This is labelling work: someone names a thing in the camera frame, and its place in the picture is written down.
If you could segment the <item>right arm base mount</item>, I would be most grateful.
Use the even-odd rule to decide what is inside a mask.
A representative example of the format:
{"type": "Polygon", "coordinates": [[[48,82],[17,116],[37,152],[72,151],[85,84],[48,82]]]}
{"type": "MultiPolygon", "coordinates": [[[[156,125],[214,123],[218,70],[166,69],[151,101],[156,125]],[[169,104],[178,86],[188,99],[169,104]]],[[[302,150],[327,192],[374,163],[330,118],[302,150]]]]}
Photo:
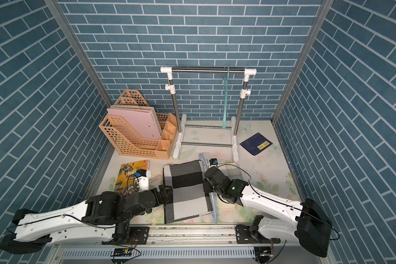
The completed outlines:
{"type": "Polygon", "coordinates": [[[257,215],[252,225],[239,224],[235,227],[236,242],[238,244],[279,244],[279,238],[266,238],[259,232],[259,224],[263,215],[257,215]]]}

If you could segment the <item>black white checkered scarf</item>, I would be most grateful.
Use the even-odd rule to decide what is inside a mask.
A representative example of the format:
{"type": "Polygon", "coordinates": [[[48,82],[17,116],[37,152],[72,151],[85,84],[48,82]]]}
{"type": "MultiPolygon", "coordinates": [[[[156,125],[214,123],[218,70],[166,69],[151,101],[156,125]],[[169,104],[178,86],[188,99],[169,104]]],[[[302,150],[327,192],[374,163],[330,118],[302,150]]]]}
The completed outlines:
{"type": "Polygon", "coordinates": [[[204,169],[199,160],[163,168],[163,183],[171,193],[164,206],[165,224],[203,216],[212,212],[209,194],[205,192],[204,169]]]}

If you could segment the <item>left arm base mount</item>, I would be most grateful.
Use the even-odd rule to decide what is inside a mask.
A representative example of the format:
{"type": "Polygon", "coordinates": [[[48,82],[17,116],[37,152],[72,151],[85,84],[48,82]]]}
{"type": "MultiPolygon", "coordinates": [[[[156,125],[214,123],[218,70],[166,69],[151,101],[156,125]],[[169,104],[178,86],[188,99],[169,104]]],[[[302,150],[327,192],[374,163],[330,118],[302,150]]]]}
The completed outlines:
{"type": "Polygon", "coordinates": [[[130,227],[129,231],[116,233],[116,238],[102,245],[146,245],[149,237],[150,227],[130,227]]]}

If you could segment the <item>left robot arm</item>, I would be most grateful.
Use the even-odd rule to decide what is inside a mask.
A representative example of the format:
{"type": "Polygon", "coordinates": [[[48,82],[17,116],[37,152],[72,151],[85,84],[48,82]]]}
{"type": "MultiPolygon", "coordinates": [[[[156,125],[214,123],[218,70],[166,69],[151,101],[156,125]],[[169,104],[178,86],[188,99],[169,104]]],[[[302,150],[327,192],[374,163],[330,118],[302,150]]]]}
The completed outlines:
{"type": "Polygon", "coordinates": [[[12,219],[15,231],[3,237],[0,249],[22,255],[65,242],[129,244],[135,238],[130,231],[132,218],[167,204],[172,194],[172,187],[160,185],[130,195],[105,191],[76,205],[50,212],[20,209],[12,219]]]}

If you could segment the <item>light blue clothes hanger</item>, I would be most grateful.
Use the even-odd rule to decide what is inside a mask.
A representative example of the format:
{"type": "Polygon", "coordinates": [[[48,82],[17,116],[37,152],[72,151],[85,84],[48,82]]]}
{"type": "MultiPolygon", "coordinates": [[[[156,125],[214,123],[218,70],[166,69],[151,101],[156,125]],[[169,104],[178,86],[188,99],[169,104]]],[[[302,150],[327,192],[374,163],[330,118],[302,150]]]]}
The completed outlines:
{"type": "MultiPolygon", "coordinates": [[[[204,168],[204,172],[207,171],[209,169],[209,163],[207,162],[205,156],[203,153],[199,153],[199,160],[203,163],[203,168],[204,168]]],[[[217,209],[218,209],[218,204],[217,204],[217,196],[215,192],[209,192],[209,196],[210,196],[210,200],[211,200],[211,204],[212,204],[212,217],[214,219],[214,223],[218,224],[218,219],[217,219],[217,209]]]]}

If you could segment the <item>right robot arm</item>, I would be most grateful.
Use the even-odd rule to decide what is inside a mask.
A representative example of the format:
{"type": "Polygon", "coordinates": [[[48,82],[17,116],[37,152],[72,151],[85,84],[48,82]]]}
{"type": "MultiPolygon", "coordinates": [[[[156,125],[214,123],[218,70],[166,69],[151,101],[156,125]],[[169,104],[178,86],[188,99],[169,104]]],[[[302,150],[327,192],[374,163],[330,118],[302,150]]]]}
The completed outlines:
{"type": "Polygon", "coordinates": [[[288,234],[299,244],[318,257],[326,257],[330,244],[332,221],[314,200],[305,201],[283,199],[259,190],[240,179],[229,179],[217,167],[205,172],[205,179],[211,189],[229,204],[257,209],[286,223],[285,227],[272,225],[268,218],[257,215],[249,228],[250,236],[257,243],[266,243],[275,233],[288,234]]]}

